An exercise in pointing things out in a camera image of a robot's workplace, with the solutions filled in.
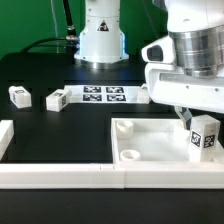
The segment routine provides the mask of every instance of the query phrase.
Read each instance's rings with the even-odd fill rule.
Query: cube with marker
[[[220,121],[209,115],[193,117],[189,143],[190,160],[211,160],[216,151]]]
[[[31,94],[23,86],[11,86],[9,88],[9,97],[19,109],[32,106]]]
[[[46,97],[47,110],[60,112],[64,107],[69,104],[71,90],[58,89],[51,95]]]

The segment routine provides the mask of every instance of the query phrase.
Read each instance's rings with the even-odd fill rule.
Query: white cylinder
[[[118,139],[128,139],[133,136],[134,124],[131,121],[117,122],[117,137]]]

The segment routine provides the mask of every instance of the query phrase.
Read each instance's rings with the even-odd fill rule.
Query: white cube
[[[64,107],[69,104],[70,96],[72,95],[71,90],[58,89],[51,95],[46,97],[47,110],[50,111],[61,111]]]
[[[150,101],[147,85],[143,84],[138,90],[137,103],[148,104]]]
[[[188,151],[190,161],[210,161],[216,153],[220,121],[209,115],[193,117]]]
[[[31,95],[22,86],[11,86],[9,88],[10,100],[16,105],[17,108],[31,107]]]

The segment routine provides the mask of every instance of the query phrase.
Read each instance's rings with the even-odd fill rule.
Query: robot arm
[[[158,103],[224,113],[224,1],[153,3],[166,6],[169,36],[142,50],[148,62],[145,76],[151,98]],[[162,49],[159,60],[150,58],[155,46]]]

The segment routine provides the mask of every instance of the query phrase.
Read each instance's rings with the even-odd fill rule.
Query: small white cup
[[[133,149],[126,149],[120,153],[121,161],[139,161],[141,159],[141,154]]]
[[[134,124],[131,121],[117,122],[117,137],[119,139],[128,139],[133,136]]]

